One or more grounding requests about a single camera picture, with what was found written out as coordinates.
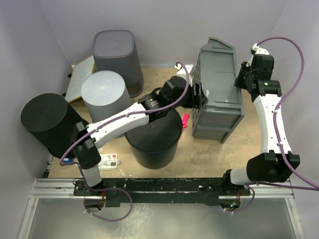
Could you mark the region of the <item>light grey round bin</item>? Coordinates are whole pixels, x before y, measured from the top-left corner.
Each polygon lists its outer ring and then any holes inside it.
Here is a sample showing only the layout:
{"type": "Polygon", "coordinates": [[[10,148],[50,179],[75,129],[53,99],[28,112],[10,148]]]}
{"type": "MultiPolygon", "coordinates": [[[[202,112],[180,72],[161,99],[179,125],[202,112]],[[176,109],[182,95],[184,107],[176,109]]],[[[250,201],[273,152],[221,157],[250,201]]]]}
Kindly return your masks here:
{"type": "Polygon", "coordinates": [[[124,79],[113,71],[99,71],[90,75],[82,84],[81,97],[93,123],[132,105],[124,79]]]}

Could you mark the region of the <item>grey mesh bin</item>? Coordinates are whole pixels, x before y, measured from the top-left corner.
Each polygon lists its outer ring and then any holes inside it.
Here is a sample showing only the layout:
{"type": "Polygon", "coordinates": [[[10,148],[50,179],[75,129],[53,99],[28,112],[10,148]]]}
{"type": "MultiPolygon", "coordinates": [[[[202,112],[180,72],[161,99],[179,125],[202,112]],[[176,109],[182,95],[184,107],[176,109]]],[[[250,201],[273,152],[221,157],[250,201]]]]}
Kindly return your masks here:
{"type": "Polygon", "coordinates": [[[113,71],[122,76],[131,98],[141,94],[144,77],[135,36],[129,30],[105,30],[93,40],[92,55],[97,71],[113,71]]]}

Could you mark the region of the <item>black ribbed bin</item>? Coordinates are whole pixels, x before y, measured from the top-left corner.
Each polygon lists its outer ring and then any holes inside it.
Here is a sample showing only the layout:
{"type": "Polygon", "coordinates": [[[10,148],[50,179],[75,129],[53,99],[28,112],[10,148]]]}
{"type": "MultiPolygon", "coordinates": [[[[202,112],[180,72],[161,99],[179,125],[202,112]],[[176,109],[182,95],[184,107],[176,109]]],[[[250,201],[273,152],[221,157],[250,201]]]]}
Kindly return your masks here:
{"type": "Polygon", "coordinates": [[[30,100],[20,119],[23,126],[57,158],[70,147],[74,126],[79,122],[88,124],[64,97],[55,93],[30,100]]]}

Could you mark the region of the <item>grey plastic tray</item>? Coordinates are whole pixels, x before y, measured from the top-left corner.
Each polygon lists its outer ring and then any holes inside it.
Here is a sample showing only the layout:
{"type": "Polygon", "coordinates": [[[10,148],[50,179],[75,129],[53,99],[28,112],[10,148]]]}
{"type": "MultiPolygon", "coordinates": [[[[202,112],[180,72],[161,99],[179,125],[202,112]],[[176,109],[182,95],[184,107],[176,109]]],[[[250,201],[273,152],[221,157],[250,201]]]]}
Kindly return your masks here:
{"type": "Polygon", "coordinates": [[[192,135],[224,143],[245,115],[237,75],[235,48],[210,37],[200,49],[191,71],[196,106],[192,109],[192,135]]]}

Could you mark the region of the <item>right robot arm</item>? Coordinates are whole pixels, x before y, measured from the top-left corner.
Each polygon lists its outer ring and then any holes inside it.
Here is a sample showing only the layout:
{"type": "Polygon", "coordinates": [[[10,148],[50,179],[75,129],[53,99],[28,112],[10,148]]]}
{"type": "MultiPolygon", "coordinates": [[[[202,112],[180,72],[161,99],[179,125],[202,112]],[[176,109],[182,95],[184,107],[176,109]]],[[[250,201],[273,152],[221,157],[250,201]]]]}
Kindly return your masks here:
{"type": "Polygon", "coordinates": [[[229,170],[230,178],[222,182],[222,191],[233,195],[239,185],[251,182],[284,183],[292,170],[300,164],[300,157],[293,154],[286,138],[281,108],[277,105],[282,98],[280,82],[272,80],[274,57],[253,54],[248,62],[241,64],[234,85],[247,90],[256,108],[260,131],[260,154],[251,158],[247,166],[229,170]]]}

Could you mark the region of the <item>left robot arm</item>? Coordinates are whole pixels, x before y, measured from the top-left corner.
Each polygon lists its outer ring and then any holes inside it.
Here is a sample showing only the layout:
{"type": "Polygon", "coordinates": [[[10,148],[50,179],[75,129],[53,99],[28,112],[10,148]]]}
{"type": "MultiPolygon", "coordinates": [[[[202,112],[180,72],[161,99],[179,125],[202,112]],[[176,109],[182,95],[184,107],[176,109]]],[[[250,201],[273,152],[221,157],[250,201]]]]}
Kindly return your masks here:
{"type": "Polygon", "coordinates": [[[200,83],[173,76],[162,87],[155,88],[124,111],[97,123],[74,126],[71,149],[75,154],[85,190],[91,195],[101,193],[103,184],[98,168],[101,156],[98,151],[113,138],[139,126],[159,120],[177,107],[200,108],[208,103],[200,83]]]}

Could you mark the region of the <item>black smooth round bin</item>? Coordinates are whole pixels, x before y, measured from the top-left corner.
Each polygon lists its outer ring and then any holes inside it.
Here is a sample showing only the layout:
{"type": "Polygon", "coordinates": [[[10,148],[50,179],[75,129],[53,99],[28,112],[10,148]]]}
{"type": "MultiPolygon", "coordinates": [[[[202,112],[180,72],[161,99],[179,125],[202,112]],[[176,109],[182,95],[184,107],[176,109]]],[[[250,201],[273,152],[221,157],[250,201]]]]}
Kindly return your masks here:
{"type": "Polygon", "coordinates": [[[126,132],[125,138],[141,166],[160,169],[174,159],[181,134],[181,116],[172,110],[161,119],[126,132]]]}

